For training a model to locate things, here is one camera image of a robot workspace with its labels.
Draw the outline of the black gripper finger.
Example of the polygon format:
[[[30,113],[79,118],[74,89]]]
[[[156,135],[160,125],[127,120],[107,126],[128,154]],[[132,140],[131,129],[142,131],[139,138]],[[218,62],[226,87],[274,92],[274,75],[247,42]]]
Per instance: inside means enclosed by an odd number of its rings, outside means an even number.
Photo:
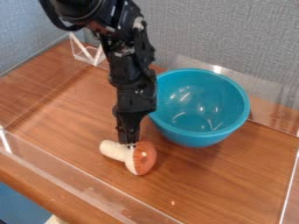
[[[140,122],[146,114],[116,113],[116,131],[118,139],[122,144],[135,144],[139,141]]]

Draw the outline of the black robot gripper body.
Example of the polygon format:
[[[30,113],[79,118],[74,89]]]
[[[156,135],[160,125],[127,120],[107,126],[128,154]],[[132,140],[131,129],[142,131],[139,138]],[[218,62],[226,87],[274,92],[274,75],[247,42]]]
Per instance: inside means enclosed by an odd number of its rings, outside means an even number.
[[[114,76],[111,85],[116,88],[116,120],[120,123],[140,123],[156,110],[156,75],[142,73],[132,80],[128,76]]]

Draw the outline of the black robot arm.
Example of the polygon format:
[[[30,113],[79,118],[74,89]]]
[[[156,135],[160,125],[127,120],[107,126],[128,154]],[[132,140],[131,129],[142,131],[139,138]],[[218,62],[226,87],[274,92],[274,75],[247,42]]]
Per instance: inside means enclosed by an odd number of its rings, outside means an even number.
[[[140,122],[156,110],[156,74],[150,65],[155,48],[147,22],[134,0],[39,0],[52,24],[67,32],[91,30],[110,64],[108,81],[116,88],[118,139],[139,141]]]

